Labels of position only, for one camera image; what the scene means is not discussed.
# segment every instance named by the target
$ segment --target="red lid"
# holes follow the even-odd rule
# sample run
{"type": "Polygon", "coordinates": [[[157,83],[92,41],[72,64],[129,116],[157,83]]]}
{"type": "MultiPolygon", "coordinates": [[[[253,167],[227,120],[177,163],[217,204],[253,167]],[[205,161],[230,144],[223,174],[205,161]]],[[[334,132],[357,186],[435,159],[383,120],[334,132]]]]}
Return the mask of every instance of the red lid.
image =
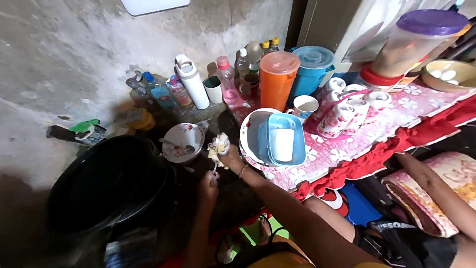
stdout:
{"type": "Polygon", "coordinates": [[[370,69],[371,65],[372,65],[371,62],[364,64],[362,66],[362,70],[360,70],[359,75],[365,81],[369,82],[370,84],[374,84],[376,86],[393,86],[405,76],[404,74],[394,78],[379,76],[372,72],[372,70],[370,69]]]}
{"type": "Polygon", "coordinates": [[[230,63],[228,62],[228,57],[227,56],[219,56],[217,59],[217,65],[218,69],[220,70],[225,70],[230,66],[230,63]]]}

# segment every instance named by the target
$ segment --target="hand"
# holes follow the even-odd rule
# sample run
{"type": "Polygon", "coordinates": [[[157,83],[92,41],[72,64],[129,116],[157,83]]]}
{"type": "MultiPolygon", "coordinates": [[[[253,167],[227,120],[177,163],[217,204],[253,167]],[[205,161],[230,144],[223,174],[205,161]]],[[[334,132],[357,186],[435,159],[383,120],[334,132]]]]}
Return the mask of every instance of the hand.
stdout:
{"type": "Polygon", "coordinates": [[[218,154],[218,159],[231,169],[235,174],[240,173],[241,169],[245,166],[241,157],[239,156],[238,147],[230,144],[230,149],[226,155],[218,154]]]}
{"type": "Polygon", "coordinates": [[[213,211],[218,196],[217,179],[220,176],[217,172],[207,171],[205,176],[198,184],[198,205],[199,210],[204,210],[208,213],[213,211]]]}

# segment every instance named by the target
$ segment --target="egg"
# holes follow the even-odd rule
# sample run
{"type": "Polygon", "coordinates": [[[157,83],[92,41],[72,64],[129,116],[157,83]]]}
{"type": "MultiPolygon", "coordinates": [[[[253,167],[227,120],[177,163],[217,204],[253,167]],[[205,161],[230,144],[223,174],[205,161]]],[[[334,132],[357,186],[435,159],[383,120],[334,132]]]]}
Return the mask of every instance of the egg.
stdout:
{"type": "Polygon", "coordinates": [[[459,85],[459,82],[456,81],[456,80],[450,80],[450,81],[447,81],[448,83],[450,84],[453,84],[453,85],[459,85]]]}
{"type": "Polygon", "coordinates": [[[430,71],[430,74],[433,75],[436,78],[440,78],[441,71],[440,70],[432,70],[432,71],[430,71]]]}
{"type": "Polygon", "coordinates": [[[448,81],[453,79],[455,76],[456,76],[456,71],[446,70],[441,72],[440,79],[443,81],[448,81]]]}

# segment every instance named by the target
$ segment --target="blue plastic container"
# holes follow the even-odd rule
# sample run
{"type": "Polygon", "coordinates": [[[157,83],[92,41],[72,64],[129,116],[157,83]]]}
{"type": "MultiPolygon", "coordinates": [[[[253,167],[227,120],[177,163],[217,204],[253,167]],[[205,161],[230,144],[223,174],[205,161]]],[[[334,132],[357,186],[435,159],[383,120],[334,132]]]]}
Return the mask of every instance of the blue plastic container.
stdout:
{"type": "Polygon", "coordinates": [[[306,141],[301,121],[295,115],[274,113],[261,123],[258,128],[259,157],[267,164],[277,166],[300,165],[306,160],[306,141]],[[293,129],[293,158],[289,162],[276,161],[270,148],[270,131],[273,129],[293,129]]]}
{"type": "Polygon", "coordinates": [[[286,105],[293,108],[297,96],[311,95],[321,84],[327,72],[334,70],[335,56],[332,51],[318,46],[300,47],[293,54],[301,60],[286,105]]]}

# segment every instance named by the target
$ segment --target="mug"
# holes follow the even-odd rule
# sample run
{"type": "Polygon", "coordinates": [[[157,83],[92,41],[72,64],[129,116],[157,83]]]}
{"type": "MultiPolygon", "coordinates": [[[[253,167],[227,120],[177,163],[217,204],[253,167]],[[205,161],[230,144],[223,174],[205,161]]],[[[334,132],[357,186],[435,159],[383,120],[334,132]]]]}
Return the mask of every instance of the mug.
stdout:
{"type": "Polygon", "coordinates": [[[240,85],[240,91],[250,97],[258,96],[259,74],[249,73],[243,77],[243,83],[240,85]]]}
{"type": "Polygon", "coordinates": [[[222,103],[221,82],[217,76],[208,77],[204,82],[208,98],[213,103],[222,103]]]}
{"type": "Polygon", "coordinates": [[[294,129],[272,129],[269,132],[269,147],[275,161],[293,160],[294,129]]]}
{"type": "Polygon", "coordinates": [[[319,102],[315,98],[307,95],[296,97],[293,104],[294,108],[288,109],[285,113],[292,112],[293,115],[299,118],[302,124],[319,108],[319,102]]]}

